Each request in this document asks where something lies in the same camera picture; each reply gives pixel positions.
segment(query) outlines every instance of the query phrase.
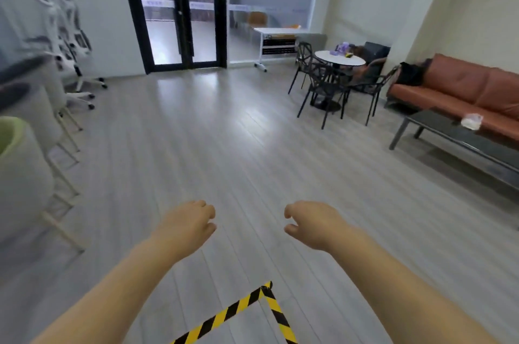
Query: yellow and black caution tape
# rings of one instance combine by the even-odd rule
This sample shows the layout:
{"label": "yellow and black caution tape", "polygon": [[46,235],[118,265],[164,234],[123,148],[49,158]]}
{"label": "yellow and black caution tape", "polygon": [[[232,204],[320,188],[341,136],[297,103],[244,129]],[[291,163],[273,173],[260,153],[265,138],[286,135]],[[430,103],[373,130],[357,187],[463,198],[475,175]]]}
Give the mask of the yellow and black caution tape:
{"label": "yellow and black caution tape", "polygon": [[225,321],[232,318],[239,312],[245,310],[250,305],[256,303],[262,297],[267,299],[270,310],[272,310],[272,314],[276,318],[276,321],[279,324],[279,328],[284,338],[287,340],[288,344],[297,344],[297,340],[295,339],[294,333],[292,329],[290,329],[290,325],[287,321],[287,318],[284,316],[281,308],[279,307],[278,301],[274,297],[272,293],[272,281],[266,283],[265,285],[257,288],[252,291],[249,295],[245,296],[243,299],[240,299],[236,303],[231,304],[226,309],[219,312],[214,317],[208,319],[203,324],[198,326],[197,328],[187,332],[186,334],[180,336],[178,339],[173,341],[171,344],[192,344],[202,336],[208,334],[211,330],[216,329],[220,325],[222,325]]}

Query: black chair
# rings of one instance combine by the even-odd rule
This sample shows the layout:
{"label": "black chair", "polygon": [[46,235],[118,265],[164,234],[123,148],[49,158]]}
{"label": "black chair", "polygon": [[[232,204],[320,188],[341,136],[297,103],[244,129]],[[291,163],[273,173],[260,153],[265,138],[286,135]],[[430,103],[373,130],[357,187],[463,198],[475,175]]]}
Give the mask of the black chair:
{"label": "black chair", "polygon": [[400,65],[397,65],[387,75],[380,75],[380,76],[372,76],[364,75],[361,79],[361,83],[356,84],[355,81],[353,81],[351,84],[349,84],[348,91],[345,95],[345,103],[348,102],[348,98],[350,97],[351,90],[355,90],[358,92],[361,92],[363,94],[368,94],[372,96],[371,99],[371,106],[370,111],[367,114],[366,119],[366,126],[368,122],[370,121],[370,117],[375,117],[375,112],[377,110],[377,104],[378,99],[380,97],[380,91],[382,88],[386,85],[386,83],[394,76],[395,72],[399,69]]}
{"label": "black chair", "polygon": [[333,102],[333,98],[337,94],[340,94],[338,101],[340,102],[342,99],[341,120],[344,117],[344,105],[346,104],[346,93],[348,91],[348,87],[343,83],[339,83],[338,80],[343,77],[351,77],[351,75],[321,62],[311,62],[308,69],[308,76],[310,77],[310,87],[306,93],[305,100],[302,102],[297,118],[301,116],[302,109],[305,107],[310,93],[312,93],[312,99],[310,101],[312,105],[315,103],[315,99],[318,96],[323,96],[325,101],[328,102],[326,113],[324,115],[323,125],[321,127],[323,130],[324,125],[326,124],[326,119],[328,117],[328,112],[330,111],[330,107]]}
{"label": "black chair", "polygon": [[303,72],[305,74],[305,78],[302,80],[302,85],[305,85],[306,76],[308,75],[308,71],[310,68],[310,63],[312,61],[312,57],[314,55],[314,52],[312,51],[312,45],[307,42],[299,42],[299,45],[297,46],[297,71],[295,72],[294,80],[292,80],[292,84],[290,85],[289,94],[290,91],[292,91],[292,87],[294,86],[295,79],[297,78],[297,75],[299,72]]}

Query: coffee table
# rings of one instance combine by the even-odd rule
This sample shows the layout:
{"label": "coffee table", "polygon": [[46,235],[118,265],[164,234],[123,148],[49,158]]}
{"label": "coffee table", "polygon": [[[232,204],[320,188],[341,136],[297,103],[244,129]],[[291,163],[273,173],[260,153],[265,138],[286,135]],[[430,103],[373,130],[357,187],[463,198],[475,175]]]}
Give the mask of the coffee table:
{"label": "coffee table", "polygon": [[407,116],[394,136],[389,150],[394,150],[409,123],[419,126],[415,139],[418,139],[424,130],[428,130],[519,173],[518,142],[487,130],[471,131],[461,126],[459,118],[452,117],[437,108]]}

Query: black door frame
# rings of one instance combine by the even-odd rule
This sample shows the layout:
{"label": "black door frame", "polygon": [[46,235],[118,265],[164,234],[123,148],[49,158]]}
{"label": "black door frame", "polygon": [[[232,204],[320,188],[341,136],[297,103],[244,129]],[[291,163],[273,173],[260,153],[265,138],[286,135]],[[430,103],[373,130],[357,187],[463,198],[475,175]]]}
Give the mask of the black door frame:
{"label": "black door frame", "polygon": [[176,71],[182,69],[227,67],[227,0],[214,0],[214,23],[216,38],[216,61],[192,62],[193,46],[191,31],[191,10],[189,0],[175,0],[175,27],[181,64],[156,65],[153,60],[152,46],[149,41],[148,28],[141,0],[128,0],[130,4],[133,25],[139,42],[142,62],[146,74],[151,72]]}

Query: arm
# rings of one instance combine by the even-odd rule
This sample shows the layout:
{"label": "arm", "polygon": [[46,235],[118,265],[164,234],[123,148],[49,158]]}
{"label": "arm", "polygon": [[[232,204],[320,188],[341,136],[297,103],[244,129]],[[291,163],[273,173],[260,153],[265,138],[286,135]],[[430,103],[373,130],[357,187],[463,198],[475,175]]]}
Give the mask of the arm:
{"label": "arm", "polygon": [[370,304],[395,344],[497,341],[456,304],[440,295],[368,235],[349,226],[325,203],[296,202],[285,209],[285,232],[332,255]]}
{"label": "arm", "polygon": [[213,234],[214,207],[188,202],[167,213],[158,228],[97,286],[52,323],[34,344],[122,342],[144,302],[169,269]]}

